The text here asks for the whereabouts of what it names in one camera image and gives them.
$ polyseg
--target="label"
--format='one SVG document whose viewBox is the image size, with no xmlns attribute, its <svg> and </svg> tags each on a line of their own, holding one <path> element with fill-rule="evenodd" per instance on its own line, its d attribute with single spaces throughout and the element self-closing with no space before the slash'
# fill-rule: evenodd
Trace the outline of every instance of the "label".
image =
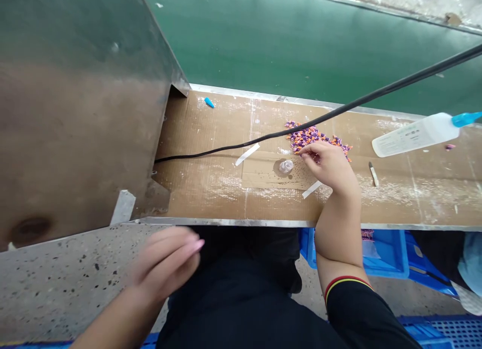
<svg viewBox="0 0 482 349">
<path fill-rule="evenodd" d="M 384 156 L 412 151 L 437 143 L 422 122 L 414 122 L 377 139 L 378 151 Z"/>
</svg>

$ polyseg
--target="blue cap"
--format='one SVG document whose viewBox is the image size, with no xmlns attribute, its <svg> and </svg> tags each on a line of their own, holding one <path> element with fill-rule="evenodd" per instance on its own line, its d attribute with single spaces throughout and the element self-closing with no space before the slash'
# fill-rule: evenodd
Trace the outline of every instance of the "blue cap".
<svg viewBox="0 0 482 349">
<path fill-rule="evenodd" d="M 214 108 L 214 104 L 212 103 L 211 99 L 209 99 L 208 97 L 204 98 L 204 101 L 206 102 L 206 104 L 208 106 L 210 106 L 211 108 Z"/>
<path fill-rule="evenodd" d="M 482 112 L 477 113 L 462 113 L 452 117 L 452 123 L 456 127 L 468 126 L 474 123 L 477 119 L 482 117 Z"/>
</svg>

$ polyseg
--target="small glass bottle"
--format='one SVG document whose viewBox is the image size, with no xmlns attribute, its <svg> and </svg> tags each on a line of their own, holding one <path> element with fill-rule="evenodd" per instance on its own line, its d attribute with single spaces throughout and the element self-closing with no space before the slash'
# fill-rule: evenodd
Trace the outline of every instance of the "small glass bottle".
<svg viewBox="0 0 482 349">
<path fill-rule="evenodd" d="M 280 163 L 280 172 L 284 174 L 290 173 L 293 167 L 294 167 L 293 161 L 290 161 L 290 160 L 283 161 Z"/>
</svg>

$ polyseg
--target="white paper strip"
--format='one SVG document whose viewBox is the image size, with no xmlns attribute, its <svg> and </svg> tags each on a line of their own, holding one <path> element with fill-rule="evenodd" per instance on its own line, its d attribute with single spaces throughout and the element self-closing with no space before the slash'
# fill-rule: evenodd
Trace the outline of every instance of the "white paper strip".
<svg viewBox="0 0 482 349">
<path fill-rule="evenodd" d="M 321 186 L 320 181 L 316 181 L 308 188 L 306 191 L 303 192 L 303 199 L 306 199 L 311 193 L 313 193 L 319 186 Z"/>
<path fill-rule="evenodd" d="M 249 148 L 246 152 L 244 152 L 241 157 L 239 157 L 236 161 L 236 165 L 239 166 L 246 158 L 248 158 L 255 150 L 257 150 L 260 147 L 259 143 L 256 143 L 254 146 Z"/>
</svg>

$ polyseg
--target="hand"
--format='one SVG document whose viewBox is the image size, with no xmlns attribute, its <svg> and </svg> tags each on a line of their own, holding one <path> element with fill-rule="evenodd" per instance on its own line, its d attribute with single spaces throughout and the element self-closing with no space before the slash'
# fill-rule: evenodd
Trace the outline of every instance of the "hand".
<svg viewBox="0 0 482 349">
<path fill-rule="evenodd" d="M 358 181 L 341 147 L 318 141 L 303 147 L 300 155 L 318 181 L 333 192 L 359 194 Z"/>
<path fill-rule="evenodd" d="M 194 274 L 204 240 L 188 227 L 173 226 L 153 234 L 131 273 L 131 288 L 150 301 L 164 302 Z"/>
</svg>

